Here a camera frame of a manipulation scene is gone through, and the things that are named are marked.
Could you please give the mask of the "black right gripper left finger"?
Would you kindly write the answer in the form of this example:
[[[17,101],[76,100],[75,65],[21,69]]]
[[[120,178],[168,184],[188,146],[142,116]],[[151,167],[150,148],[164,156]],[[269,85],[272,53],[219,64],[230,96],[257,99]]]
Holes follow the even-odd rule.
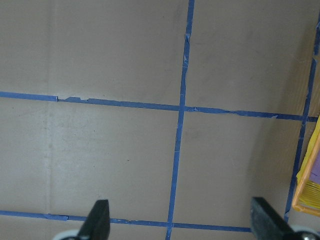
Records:
[[[107,240],[110,236],[110,207],[107,199],[97,200],[80,229],[62,231],[54,240]]]

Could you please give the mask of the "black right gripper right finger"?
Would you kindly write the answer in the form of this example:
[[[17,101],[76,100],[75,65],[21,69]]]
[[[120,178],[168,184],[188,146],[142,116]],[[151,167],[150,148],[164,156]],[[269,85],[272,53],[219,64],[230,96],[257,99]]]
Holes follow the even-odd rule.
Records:
[[[291,227],[263,198],[252,197],[250,229],[257,240],[318,240],[320,235],[306,227]]]

